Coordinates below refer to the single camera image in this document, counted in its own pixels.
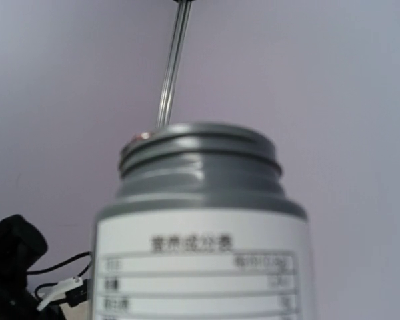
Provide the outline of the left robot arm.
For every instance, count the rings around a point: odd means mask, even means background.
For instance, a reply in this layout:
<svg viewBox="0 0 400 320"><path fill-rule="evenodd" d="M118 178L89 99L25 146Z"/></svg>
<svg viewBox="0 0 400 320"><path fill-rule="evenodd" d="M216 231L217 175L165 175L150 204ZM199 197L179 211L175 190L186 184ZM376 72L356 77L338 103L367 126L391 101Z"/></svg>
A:
<svg viewBox="0 0 400 320"><path fill-rule="evenodd" d="M33 293L27 289L28 277L64 267L78 259L92 257L89 251L52 267L32 271L48 250L42 233L21 215L0 221L0 319L65 319L62 305L77 307L88 301L89 279L83 276L89 263L79 274L60 283L46 283Z"/></svg>

